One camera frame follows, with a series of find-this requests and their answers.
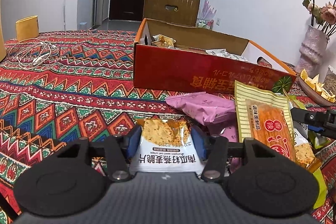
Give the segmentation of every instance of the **artificial flower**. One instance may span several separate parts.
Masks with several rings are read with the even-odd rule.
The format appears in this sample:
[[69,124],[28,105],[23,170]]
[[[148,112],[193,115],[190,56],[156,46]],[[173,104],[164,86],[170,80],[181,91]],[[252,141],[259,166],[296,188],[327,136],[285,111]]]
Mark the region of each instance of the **artificial flower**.
[[333,9],[333,8],[334,8],[333,5],[331,4],[331,2],[326,3],[325,6],[326,6],[328,9],[330,9],[330,8]]
[[307,7],[307,10],[309,11],[309,13],[311,14],[312,13],[312,7],[313,7],[313,3],[309,3],[308,7]]
[[334,25],[336,23],[336,11],[332,8],[323,6],[321,17],[324,21],[328,22],[330,25]]

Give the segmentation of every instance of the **pink vase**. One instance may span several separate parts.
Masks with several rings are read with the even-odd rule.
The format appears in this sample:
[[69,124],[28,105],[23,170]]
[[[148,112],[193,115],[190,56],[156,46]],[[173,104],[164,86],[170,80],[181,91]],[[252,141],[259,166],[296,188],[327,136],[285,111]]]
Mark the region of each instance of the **pink vase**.
[[316,70],[322,64],[322,58],[326,52],[329,37],[319,29],[309,25],[306,36],[299,49],[301,56],[294,70],[300,73],[306,69],[309,77],[314,77]]

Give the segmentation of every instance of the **orange snack package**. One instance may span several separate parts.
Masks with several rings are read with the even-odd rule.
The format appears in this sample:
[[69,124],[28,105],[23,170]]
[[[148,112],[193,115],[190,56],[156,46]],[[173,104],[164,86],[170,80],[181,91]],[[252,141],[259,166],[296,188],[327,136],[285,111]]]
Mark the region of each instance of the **orange snack package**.
[[246,100],[246,107],[252,138],[295,161],[294,145],[283,110],[249,99]]
[[235,82],[239,141],[252,137],[296,162],[288,98]]

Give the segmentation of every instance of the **bed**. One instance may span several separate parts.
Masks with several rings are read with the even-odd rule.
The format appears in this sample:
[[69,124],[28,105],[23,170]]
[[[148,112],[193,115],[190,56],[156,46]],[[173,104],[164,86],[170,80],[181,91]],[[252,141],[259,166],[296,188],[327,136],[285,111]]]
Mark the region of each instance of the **bed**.
[[[12,191],[16,178],[66,143],[82,136],[101,141],[111,134],[126,134],[137,118],[183,116],[164,102],[178,92],[133,87],[135,35],[97,30],[41,33],[41,40],[60,48],[52,63],[28,71],[13,58],[0,63],[0,192],[17,213],[20,209]],[[16,43],[9,40],[6,48]],[[33,43],[34,39],[22,46]],[[290,93],[310,110],[326,110],[297,83]],[[233,99],[229,94],[219,96]],[[316,155],[331,189],[336,180],[336,142]],[[92,167],[103,173],[104,161],[94,159]],[[312,215],[322,223],[333,223],[331,194]],[[3,211],[0,223],[10,223]]]

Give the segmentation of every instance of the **pink snack packet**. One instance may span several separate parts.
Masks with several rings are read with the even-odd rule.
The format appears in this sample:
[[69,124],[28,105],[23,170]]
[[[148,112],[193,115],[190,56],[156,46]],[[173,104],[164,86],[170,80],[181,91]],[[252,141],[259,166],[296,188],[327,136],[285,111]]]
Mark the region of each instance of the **pink snack packet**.
[[236,119],[235,102],[206,92],[169,96],[166,103],[207,126]]
[[[226,137],[229,142],[239,142],[237,120],[207,125],[210,135],[216,134]],[[240,158],[229,158],[231,174],[241,166]]]

